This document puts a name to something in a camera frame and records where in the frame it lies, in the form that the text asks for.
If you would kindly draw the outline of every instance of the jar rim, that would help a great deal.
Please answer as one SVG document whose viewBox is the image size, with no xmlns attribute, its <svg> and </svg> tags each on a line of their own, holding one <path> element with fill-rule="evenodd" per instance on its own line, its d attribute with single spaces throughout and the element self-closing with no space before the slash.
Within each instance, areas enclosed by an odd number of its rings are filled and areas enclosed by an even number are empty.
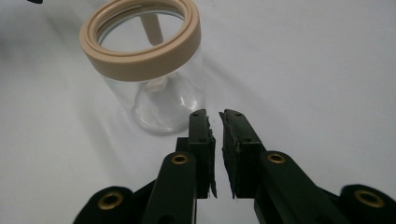
<svg viewBox="0 0 396 224">
<path fill-rule="evenodd" d="M 100 37 L 125 17 L 148 9 L 176 13 L 184 18 L 170 39 L 133 52 L 117 52 L 100 45 Z M 191 0 L 119 0 L 100 7 L 83 24 L 79 34 L 82 49 L 93 67 L 105 77 L 142 81 L 164 76 L 186 63 L 201 43 L 199 13 Z"/>
</svg>

